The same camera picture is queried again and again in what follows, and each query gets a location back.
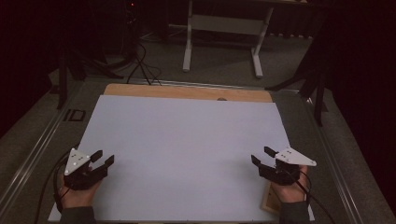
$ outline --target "desk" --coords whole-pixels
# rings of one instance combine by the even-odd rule
[[[269,6],[262,13],[263,15],[265,15],[264,19],[262,21],[259,21],[259,20],[216,17],[211,15],[197,15],[192,12],[192,2],[193,1],[190,0],[189,3],[189,17],[187,24],[187,44],[184,53],[183,71],[184,72],[190,71],[191,51],[192,51],[192,43],[191,43],[192,30],[205,30],[205,31],[214,31],[214,32],[242,34],[242,35],[256,35],[258,37],[258,42],[257,45],[251,49],[251,56],[253,60],[254,71],[257,78],[262,77],[262,65],[259,58],[259,52],[262,47],[262,41],[264,40],[271,16],[274,11],[274,5],[282,4],[282,3],[299,4],[299,5],[307,4],[305,0],[299,2],[294,0],[262,1],[264,4],[267,4]]]
[[[274,104],[112,95],[173,98],[199,91],[204,98],[236,100],[251,94],[261,102],[271,101],[265,91],[238,90],[233,96],[226,90],[202,88],[117,84],[106,88],[79,147],[87,154],[102,148],[105,157],[116,156],[94,204],[98,220],[277,220],[260,209],[267,181],[250,161],[250,154],[264,156],[264,143],[275,148],[289,144]],[[264,161],[275,164],[270,158]],[[57,218],[52,210],[49,219]]]

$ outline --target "wire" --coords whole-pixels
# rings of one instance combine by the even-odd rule
[[[70,189],[67,189],[67,191],[61,196],[61,199],[66,195],[67,192],[69,192]]]
[[[43,186],[43,188],[41,189],[40,199],[38,200],[38,207],[37,207],[37,210],[36,210],[36,212],[35,212],[35,222],[34,222],[35,224],[37,223],[38,218],[39,218],[39,216],[40,216],[40,209],[41,209],[41,204],[42,204],[42,202],[43,202],[44,193],[45,193],[45,191],[46,191],[46,187],[47,187],[47,184],[48,184],[48,182],[49,182],[49,180],[50,180],[50,177],[51,177],[51,175],[52,175],[52,172],[55,170],[55,168],[57,169],[57,171],[59,171],[59,168],[58,168],[58,167],[60,167],[59,164],[61,163],[61,161],[64,161],[65,159],[67,159],[66,156],[67,156],[68,153],[70,153],[70,149],[68,149],[68,150],[62,155],[62,157],[61,157],[59,160],[56,161],[55,165],[52,167],[52,169],[50,170],[49,174],[47,175],[46,182],[44,183],[44,186]]]
[[[142,58],[140,58],[139,55],[136,54],[137,65],[134,67],[134,69],[132,70],[131,74],[128,76],[127,81],[126,81],[126,84],[129,84],[129,81],[130,81],[131,77],[134,75],[134,72],[136,71],[136,69],[137,69],[138,67],[140,67],[140,69],[141,69],[141,71],[142,71],[142,74],[143,74],[143,76],[145,77],[145,79],[146,79],[146,81],[147,81],[147,83],[148,83],[149,85],[151,85],[151,84],[156,80],[156,81],[160,84],[160,86],[161,86],[162,83],[161,83],[161,81],[158,79],[158,76],[160,76],[160,75],[162,74],[161,68],[146,64],[146,63],[144,62],[144,59],[146,58],[147,50],[146,50],[146,48],[145,48],[142,44],[137,43],[137,45],[139,45],[139,46],[143,49],[143,52],[144,52],[144,53],[143,53]],[[147,73],[146,73],[146,71],[145,71],[145,67],[146,67],[147,71],[148,71],[148,72],[151,74],[151,76],[152,76],[152,80],[151,80],[151,81],[149,81],[149,77],[148,77],[148,75],[147,75]],[[158,75],[154,75],[154,74],[151,72],[150,68],[153,68],[153,69],[158,70],[158,71],[159,71],[159,74],[158,74]]]
[[[294,182],[304,191],[304,193],[306,194],[306,201],[307,204],[309,204],[309,199],[312,198],[318,205],[319,207],[326,213],[327,217],[330,219],[330,221],[335,224],[334,219],[332,218],[332,215],[329,213],[329,211],[327,211],[327,209],[325,208],[325,206],[311,193],[311,188],[312,188],[312,183],[311,183],[311,179],[308,177],[308,175],[302,171],[300,171],[301,174],[305,175],[307,177],[307,180],[309,182],[309,188],[306,189],[298,180],[296,180],[291,173],[289,173],[287,170],[282,170],[283,172],[285,172],[286,174],[288,174],[290,176],[290,178],[292,178],[294,180]]]
[[[140,43],[137,43],[140,47],[143,48],[143,56],[141,60],[137,60],[138,64],[136,65],[136,67],[134,68],[134,70],[132,70],[131,74],[128,76],[128,79],[126,80],[126,84],[129,84],[129,80],[131,79],[131,77],[134,75],[134,72],[136,71],[136,69],[141,66],[141,62],[145,59],[146,57],[146,48],[143,47],[143,45],[141,45]]]

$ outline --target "hand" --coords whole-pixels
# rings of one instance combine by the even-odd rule
[[[300,171],[306,174],[308,172],[308,167],[301,165]],[[306,188],[307,180],[305,175],[300,174],[300,179],[298,181]],[[282,203],[297,203],[305,200],[304,191],[296,183],[288,186],[281,186],[271,182],[271,186]]]
[[[92,206],[93,196],[99,188],[102,180],[94,184],[90,189],[72,190],[64,186],[64,175],[61,175],[62,187],[59,195],[62,197],[62,206],[64,208]]]

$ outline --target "sleeve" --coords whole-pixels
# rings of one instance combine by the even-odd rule
[[[96,224],[92,207],[65,208],[62,211],[61,224]]]
[[[279,224],[306,223],[310,223],[306,202],[281,204]]]

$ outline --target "white board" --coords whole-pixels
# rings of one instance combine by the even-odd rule
[[[263,147],[289,145],[273,103],[102,95],[78,150],[115,155],[94,200],[99,221],[277,220],[260,209],[275,165]],[[49,221],[60,219],[54,207]]]

